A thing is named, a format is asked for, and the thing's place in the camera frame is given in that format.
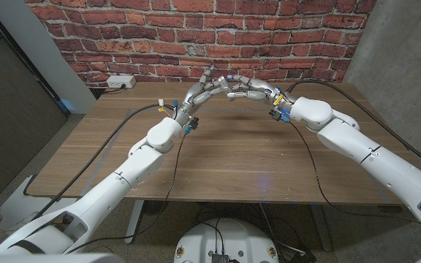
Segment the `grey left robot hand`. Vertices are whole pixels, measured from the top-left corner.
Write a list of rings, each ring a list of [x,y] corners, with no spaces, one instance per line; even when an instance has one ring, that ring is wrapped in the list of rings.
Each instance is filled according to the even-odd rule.
[[[192,115],[206,103],[213,95],[229,93],[230,87],[224,77],[219,77],[213,82],[207,83],[207,77],[214,68],[211,66],[205,70],[198,83],[195,83],[186,93],[183,101],[175,110],[173,118],[182,126],[191,120]]]

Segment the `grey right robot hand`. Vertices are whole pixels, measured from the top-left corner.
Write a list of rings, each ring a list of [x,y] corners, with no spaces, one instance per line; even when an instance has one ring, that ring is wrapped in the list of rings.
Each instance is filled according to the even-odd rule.
[[[288,93],[283,93],[264,80],[249,79],[240,75],[228,75],[227,80],[238,82],[231,87],[230,92],[227,94],[230,101],[247,98],[263,104],[279,107],[282,110],[291,110],[292,105],[297,100],[296,97]]]

